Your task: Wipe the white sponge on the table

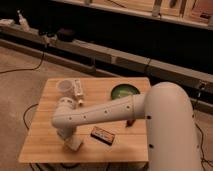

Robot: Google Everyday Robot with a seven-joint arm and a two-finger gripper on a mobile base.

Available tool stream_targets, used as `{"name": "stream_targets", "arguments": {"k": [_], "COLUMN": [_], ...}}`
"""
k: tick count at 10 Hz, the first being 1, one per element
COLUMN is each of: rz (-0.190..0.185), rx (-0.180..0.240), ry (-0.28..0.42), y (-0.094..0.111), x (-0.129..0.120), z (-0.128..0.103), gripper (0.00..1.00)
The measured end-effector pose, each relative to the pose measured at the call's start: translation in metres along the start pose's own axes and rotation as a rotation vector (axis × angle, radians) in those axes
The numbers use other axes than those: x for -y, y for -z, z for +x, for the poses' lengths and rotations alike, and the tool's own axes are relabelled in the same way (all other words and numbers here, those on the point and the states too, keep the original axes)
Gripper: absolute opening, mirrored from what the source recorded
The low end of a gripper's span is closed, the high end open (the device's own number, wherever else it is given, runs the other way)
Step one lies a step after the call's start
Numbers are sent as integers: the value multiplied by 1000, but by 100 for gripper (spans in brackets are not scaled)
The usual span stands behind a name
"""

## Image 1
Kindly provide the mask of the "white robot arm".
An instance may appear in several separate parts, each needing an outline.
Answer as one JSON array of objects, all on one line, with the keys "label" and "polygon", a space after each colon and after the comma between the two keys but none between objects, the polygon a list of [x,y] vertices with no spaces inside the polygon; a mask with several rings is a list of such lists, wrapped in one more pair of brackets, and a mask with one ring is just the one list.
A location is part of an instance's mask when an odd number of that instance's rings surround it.
[{"label": "white robot arm", "polygon": [[148,171],[202,171],[194,112],[177,84],[161,82],[147,92],[75,109],[59,100],[52,125],[68,131],[80,125],[143,119],[146,121]]}]

